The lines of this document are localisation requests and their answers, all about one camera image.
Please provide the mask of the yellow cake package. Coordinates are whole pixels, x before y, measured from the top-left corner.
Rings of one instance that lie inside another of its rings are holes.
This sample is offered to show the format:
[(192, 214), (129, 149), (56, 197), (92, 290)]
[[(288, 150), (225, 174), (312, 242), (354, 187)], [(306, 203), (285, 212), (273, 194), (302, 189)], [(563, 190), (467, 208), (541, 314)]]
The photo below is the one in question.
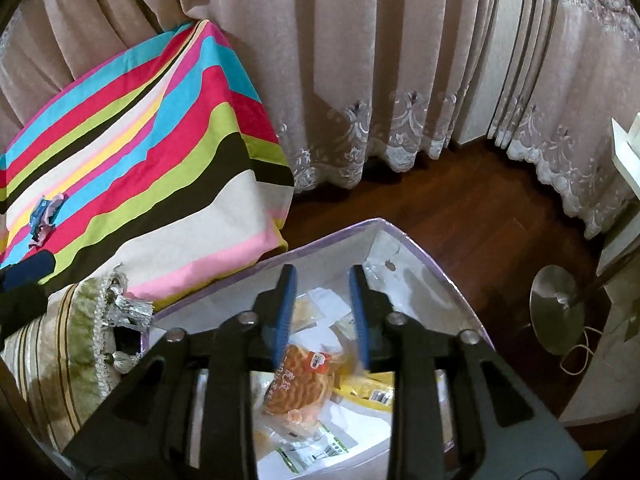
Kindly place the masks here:
[(395, 395), (394, 380), (393, 372), (342, 375), (337, 377), (333, 394), (363, 408), (390, 413)]

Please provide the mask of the tiger-pattern sandwich cake pack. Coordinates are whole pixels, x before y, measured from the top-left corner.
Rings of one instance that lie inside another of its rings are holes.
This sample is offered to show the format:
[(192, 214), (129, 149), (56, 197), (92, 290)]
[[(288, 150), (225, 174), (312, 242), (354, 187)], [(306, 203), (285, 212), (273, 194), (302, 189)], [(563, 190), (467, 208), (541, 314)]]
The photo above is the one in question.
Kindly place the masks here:
[(265, 393), (264, 413), (294, 428), (314, 426), (343, 362), (341, 353), (289, 344)]

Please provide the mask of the white green snack packet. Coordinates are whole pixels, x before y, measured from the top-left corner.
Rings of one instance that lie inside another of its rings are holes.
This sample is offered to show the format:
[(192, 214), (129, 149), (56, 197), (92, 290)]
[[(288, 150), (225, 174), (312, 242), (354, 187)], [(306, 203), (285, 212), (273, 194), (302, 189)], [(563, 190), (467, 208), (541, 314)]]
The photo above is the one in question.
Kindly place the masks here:
[(358, 445), (343, 429), (323, 422), (304, 440), (285, 440), (273, 431), (262, 432), (260, 437), (262, 457), (257, 466), (262, 479), (296, 478), (328, 468), (337, 458), (346, 460), (352, 456)]

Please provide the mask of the white cookie packet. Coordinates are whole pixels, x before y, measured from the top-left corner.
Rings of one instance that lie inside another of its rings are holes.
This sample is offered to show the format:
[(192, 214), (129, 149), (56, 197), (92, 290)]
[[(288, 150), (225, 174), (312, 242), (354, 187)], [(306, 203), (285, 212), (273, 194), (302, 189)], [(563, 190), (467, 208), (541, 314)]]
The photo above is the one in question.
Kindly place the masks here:
[(352, 307), (334, 290), (315, 288), (295, 301), (290, 341), (308, 350), (338, 351), (355, 340)]

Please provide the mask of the blue clear snack bag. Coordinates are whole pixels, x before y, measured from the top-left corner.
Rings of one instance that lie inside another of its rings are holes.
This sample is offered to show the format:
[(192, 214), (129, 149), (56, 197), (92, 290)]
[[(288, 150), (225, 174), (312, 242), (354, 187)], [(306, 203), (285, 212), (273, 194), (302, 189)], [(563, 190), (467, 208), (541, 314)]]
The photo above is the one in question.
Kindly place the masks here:
[(29, 217), (30, 244), (41, 246), (51, 232), (47, 216), (50, 200), (42, 198)]

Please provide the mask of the pink purple snack wrapper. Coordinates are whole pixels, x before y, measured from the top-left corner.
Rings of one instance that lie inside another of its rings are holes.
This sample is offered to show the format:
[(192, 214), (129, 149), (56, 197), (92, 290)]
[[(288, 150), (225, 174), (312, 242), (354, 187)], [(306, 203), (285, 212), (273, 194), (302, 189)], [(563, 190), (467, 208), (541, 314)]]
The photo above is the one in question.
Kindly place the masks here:
[[(50, 226), (51, 226), (51, 232), (50, 232), (50, 234), (51, 234), (55, 229), (55, 219), (58, 216), (58, 212), (60, 211), (62, 205), (66, 202), (66, 195), (63, 194), (63, 193), (56, 194), (52, 198), (46, 198), (46, 200), (50, 200), (50, 202), (51, 202), (50, 205), (49, 205), (49, 208), (47, 210), (47, 216), (48, 216), (48, 220), (49, 220), (49, 223), (50, 223)], [(36, 246), (36, 245), (30, 244), (30, 233), (29, 233), (28, 247), (29, 248), (40, 248), (41, 246)]]

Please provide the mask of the white storage box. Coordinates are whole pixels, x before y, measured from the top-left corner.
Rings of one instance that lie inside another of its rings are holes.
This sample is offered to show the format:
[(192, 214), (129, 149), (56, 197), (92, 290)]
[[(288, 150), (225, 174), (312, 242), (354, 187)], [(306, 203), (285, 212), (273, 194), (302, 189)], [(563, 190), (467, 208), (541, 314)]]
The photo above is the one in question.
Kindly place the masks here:
[[(149, 349), (174, 327), (190, 334), (206, 332), (254, 304), (258, 292), (273, 288), (282, 266), (297, 270), (297, 291), (320, 310), (314, 326), (291, 336), (311, 350), (339, 352), (347, 344), (334, 324), (350, 321), (349, 271), (359, 264), (371, 288), (384, 292), (393, 307), (434, 332), (457, 335), (486, 330), (456, 284), (408, 235), (381, 219), (363, 221), (301, 248), (270, 258), (161, 310), (141, 338)], [(325, 444), (342, 444), (345, 453), (326, 456), (294, 472), (273, 451), (258, 464), (263, 479), (383, 479), (386, 476), (392, 416), (347, 400), (330, 401), (321, 420), (329, 433)]]

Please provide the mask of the colourful striped table cloth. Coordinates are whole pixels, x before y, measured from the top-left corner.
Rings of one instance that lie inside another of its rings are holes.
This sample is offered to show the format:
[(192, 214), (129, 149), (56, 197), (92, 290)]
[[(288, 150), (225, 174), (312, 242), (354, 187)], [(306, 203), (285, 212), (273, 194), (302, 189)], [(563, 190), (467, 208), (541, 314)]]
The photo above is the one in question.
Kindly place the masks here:
[[(48, 250), (48, 296), (117, 268), (163, 309), (285, 250), (293, 191), (230, 42), (185, 24), (70, 84), (3, 152), (1, 270)], [(32, 210), (60, 193), (54, 231), (29, 248)]]

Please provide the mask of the beige pleated curtain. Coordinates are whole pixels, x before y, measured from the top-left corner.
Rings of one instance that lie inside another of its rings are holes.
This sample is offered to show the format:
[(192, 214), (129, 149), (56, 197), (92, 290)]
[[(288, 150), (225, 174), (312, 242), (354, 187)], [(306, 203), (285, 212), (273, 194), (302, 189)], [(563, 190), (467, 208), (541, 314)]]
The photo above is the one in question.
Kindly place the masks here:
[(20, 0), (1, 36), (2, 141), (94, 66), (198, 20), (231, 42), (297, 191), (486, 138), (586, 237), (634, 200), (611, 158), (612, 123), (639, 109), (630, 0)]

